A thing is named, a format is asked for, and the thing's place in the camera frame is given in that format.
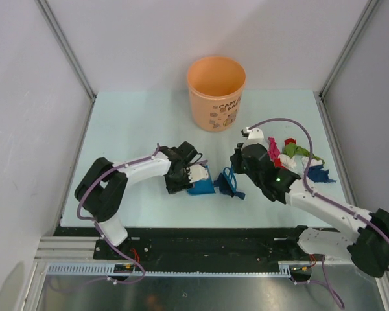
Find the pink paper scrap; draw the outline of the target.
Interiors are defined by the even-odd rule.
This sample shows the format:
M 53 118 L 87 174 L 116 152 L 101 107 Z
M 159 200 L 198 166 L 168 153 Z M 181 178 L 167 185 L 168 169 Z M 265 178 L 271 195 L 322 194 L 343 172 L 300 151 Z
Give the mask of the pink paper scrap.
M 279 155 L 281 154 L 281 152 L 279 151 L 276 140 L 273 137 L 268 138 L 268 146 L 268 154 L 270 156 L 271 161 L 273 162 L 275 167 L 281 168 L 282 164 L 281 160 L 279 159 Z

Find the blue plastic dustpan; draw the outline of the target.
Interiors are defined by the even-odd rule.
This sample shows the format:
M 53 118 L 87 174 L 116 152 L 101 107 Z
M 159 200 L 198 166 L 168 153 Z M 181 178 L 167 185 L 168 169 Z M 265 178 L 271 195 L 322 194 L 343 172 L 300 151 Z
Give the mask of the blue plastic dustpan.
M 193 187 L 187 190 L 187 193 L 191 196 L 215 194 L 215 188 L 213 186 L 213 181 L 210 176 L 209 167 L 207 165 L 202 165 L 202 167 L 207 172 L 207 179 L 201 179 L 193 183 Z

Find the blue hand brush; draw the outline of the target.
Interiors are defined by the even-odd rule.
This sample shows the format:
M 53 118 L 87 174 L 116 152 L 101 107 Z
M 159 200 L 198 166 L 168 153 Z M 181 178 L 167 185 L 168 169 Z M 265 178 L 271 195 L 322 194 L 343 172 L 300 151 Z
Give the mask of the blue hand brush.
M 237 190 L 237 180 L 233 171 L 233 167 L 225 167 L 218 175 L 218 178 L 213 182 L 213 187 L 218 188 L 218 191 L 232 198 L 245 199 L 246 195 Z

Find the white paper scrap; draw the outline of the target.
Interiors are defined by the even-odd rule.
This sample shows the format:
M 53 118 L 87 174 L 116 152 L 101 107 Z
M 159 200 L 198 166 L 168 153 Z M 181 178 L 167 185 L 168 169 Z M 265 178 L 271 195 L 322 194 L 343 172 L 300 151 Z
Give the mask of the white paper scrap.
M 304 169 L 307 168 L 308 164 L 310 164 L 310 167 L 320 166 L 324 164 L 324 162 L 321 159 L 309 159 L 309 157 L 306 156 L 301 157 L 301 162 Z
M 296 164 L 295 156 L 290 157 L 287 154 L 279 154 L 278 159 L 281 161 L 281 164 L 285 168 L 289 170 L 293 170 L 294 168 L 296 168 L 297 164 Z

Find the red paper scrap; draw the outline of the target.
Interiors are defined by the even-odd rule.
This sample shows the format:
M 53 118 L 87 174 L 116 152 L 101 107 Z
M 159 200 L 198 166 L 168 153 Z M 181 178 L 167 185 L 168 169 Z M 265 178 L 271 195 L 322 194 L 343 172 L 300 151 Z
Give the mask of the red paper scrap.
M 285 146 L 289 145 L 290 143 L 296 144 L 296 140 L 293 138 L 285 139 Z

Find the green paper scrap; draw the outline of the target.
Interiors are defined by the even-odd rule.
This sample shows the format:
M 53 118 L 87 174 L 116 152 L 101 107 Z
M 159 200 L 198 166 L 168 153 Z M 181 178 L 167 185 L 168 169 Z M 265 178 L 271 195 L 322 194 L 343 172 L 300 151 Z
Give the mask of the green paper scrap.
M 289 145 L 285 146 L 283 149 L 283 153 L 287 154 L 290 157 L 294 155 L 310 157 L 311 154 L 308 149 L 305 149 L 293 143 L 290 143 Z

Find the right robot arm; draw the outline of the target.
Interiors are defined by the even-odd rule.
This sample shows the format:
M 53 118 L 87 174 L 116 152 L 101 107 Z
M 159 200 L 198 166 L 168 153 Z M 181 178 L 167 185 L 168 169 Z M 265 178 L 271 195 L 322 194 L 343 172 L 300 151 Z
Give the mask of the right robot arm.
M 297 207 L 333 227 L 333 231 L 299 227 L 298 236 L 286 243 L 290 258 L 315 254 L 350 260 L 375 278 L 389 270 L 388 211 L 373 212 L 324 196 L 296 173 L 275 167 L 259 143 L 238 143 L 230 161 L 234 172 L 247 175 L 270 201 Z

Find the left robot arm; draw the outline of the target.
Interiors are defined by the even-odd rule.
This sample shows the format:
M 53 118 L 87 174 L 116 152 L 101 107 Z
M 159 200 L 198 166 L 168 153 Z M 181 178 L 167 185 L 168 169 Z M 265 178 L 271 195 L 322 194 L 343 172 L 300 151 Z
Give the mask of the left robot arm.
M 128 232 L 118 211 L 131 186 L 150 178 L 163 176 L 169 194 L 194 187 L 198 181 L 207 180 L 209 172 L 204 164 L 195 163 L 197 150 L 187 141 L 178 147 L 157 145 L 155 151 L 142 158 L 113 163 L 105 157 L 96 159 L 75 189 L 78 201 L 77 217 L 85 219 L 81 209 L 107 240 L 108 252 L 117 259 L 125 258 L 130 251 Z

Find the dark blue paper scrap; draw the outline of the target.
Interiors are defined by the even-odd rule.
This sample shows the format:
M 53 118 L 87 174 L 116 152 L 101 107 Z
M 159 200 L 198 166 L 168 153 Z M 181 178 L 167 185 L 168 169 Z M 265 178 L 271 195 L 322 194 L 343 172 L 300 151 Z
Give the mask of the dark blue paper scrap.
M 324 170 L 323 165 L 311 166 L 307 177 L 314 183 L 336 183 L 335 179 L 329 177 L 329 170 Z

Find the orange plastic bucket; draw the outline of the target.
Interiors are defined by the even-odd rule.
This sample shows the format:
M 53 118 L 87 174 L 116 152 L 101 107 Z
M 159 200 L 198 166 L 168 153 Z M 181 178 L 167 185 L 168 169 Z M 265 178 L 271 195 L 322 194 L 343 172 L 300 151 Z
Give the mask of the orange plastic bucket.
M 208 132 L 230 128 L 239 114 L 246 85 L 243 66 L 225 56 L 207 56 L 189 67 L 186 81 L 196 125 Z

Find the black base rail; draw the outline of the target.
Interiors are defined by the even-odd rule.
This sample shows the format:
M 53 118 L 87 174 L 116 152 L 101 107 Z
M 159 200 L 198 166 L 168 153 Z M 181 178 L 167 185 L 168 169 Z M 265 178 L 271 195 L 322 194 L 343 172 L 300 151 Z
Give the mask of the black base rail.
M 308 266 L 310 256 L 297 245 L 296 228 L 178 229 L 131 228 L 115 249 L 96 229 L 58 227 L 57 237 L 95 237 L 93 259 L 120 261 L 126 256 L 153 271 L 264 272 L 286 262 Z

